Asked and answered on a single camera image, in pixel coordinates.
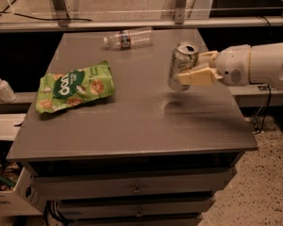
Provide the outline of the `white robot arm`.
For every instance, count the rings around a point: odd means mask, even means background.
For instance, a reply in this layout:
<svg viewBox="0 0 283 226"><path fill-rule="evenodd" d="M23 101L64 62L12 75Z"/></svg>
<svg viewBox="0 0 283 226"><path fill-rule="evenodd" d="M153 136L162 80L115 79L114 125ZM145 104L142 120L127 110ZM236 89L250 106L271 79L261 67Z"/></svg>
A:
<svg viewBox="0 0 283 226"><path fill-rule="evenodd" d="M219 81L228 87L267 84L283 89L283 42L202 53L192 68L175 75L175 81L187 86L210 86Z"/></svg>

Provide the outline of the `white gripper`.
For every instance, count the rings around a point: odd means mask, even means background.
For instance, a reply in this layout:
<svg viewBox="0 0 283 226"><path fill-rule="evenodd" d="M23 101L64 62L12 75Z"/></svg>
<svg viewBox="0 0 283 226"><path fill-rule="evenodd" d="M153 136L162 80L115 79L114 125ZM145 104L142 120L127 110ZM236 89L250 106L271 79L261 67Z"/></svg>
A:
<svg viewBox="0 0 283 226"><path fill-rule="evenodd" d="M220 53L201 53L196 66L176 73L175 81L188 86L211 86L221 80L230 87L246 86L249 84L250 52L251 46L245 44L228 47Z"/></svg>

